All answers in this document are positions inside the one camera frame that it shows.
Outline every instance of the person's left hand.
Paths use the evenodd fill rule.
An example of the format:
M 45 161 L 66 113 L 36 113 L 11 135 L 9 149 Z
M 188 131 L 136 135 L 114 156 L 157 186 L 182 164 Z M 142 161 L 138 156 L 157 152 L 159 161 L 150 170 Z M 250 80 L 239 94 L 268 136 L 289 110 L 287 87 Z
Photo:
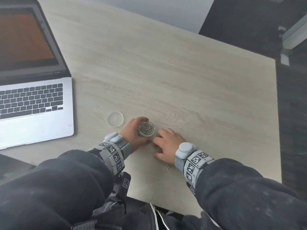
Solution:
M 150 138 L 140 137 L 138 135 L 138 127 L 142 122 L 147 122 L 148 118 L 138 117 L 136 119 L 131 119 L 127 125 L 120 131 L 120 135 L 123 136 L 124 140 L 130 144 L 131 153 L 139 149 L 139 147 L 149 144 L 151 142 Z

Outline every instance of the dark sleeve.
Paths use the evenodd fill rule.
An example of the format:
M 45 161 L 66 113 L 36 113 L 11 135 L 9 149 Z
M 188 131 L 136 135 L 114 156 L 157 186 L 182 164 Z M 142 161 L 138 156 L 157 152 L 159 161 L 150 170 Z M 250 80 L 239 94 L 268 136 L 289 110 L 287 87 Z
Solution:
M 0 186 L 0 229 L 70 229 L 88 220 L 113 186 L 102 160 L 68 151 Z
M 235 160 L 207 165 L 195 190 L 199 205 L 225 230 L 307 229 L 307 203 L 294 190 Z

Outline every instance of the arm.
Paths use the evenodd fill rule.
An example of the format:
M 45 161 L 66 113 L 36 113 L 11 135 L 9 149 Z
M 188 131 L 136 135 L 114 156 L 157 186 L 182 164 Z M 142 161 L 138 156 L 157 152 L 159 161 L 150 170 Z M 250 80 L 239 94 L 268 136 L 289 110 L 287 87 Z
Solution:
M 179 145 L 184 138 L 171 129 L 161 129 L 154 143 L 163 154 L 156 157 L 169 163 L 177 163 Z M 186 156 L 181 165 L 188 180 L 187 169 L 192 158 L 201 153 Z M 292 189 L 271 179 L 263 178 L 256 170 L 235 160 L 213 160 L 210 156 L 195 164 L 191 180 L 199 205 L 223 229 L 303 229 L 307 227 L 307 203 Z M 203 219 L 204 229 L 210 229 L 208 218 Z
M 129 153 L 123 150 L 125 159 L 150 142 L 138 136 L 142 121 L 148 119 L 132 119 L 120 132 L 131 149 Z M 113 191 L 117 174 L 108 160 L 102 160 L 104 154 L 97 148 L 101 146 L 89 152 L 68 151 L 1 185 L 0 229 L 68 230 L 75 223 L 89 220 Z

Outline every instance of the person's right hand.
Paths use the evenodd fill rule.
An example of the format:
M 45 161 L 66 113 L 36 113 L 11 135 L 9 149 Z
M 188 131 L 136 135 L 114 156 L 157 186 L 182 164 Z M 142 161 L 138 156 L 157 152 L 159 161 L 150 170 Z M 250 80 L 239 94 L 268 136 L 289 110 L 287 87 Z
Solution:
M 157 132 L 157 136 L 153 142 L 162 148 L 163 153 L 157 152 L 155 157 L 171 165 L 175 164 L 175 154 L 179 145 L 186 140 L 179 134 L 174 132 L 172 129 L 161 128 Z

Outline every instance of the wooden table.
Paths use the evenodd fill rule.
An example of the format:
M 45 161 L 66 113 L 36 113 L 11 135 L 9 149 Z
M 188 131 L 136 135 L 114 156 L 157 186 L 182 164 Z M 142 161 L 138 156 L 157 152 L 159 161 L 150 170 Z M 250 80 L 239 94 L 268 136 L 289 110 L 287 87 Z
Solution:
M 147 116 L 213 158 L 233 158 L 281 181 L 274 60 L 102 3 L 39 0 L 73 76 L 75 135 L 1 151 L 38 164 L 86 150 Z M 131 155 L 128 195 L 182 214 L 200 214 L 176 168 L 147 146 Z

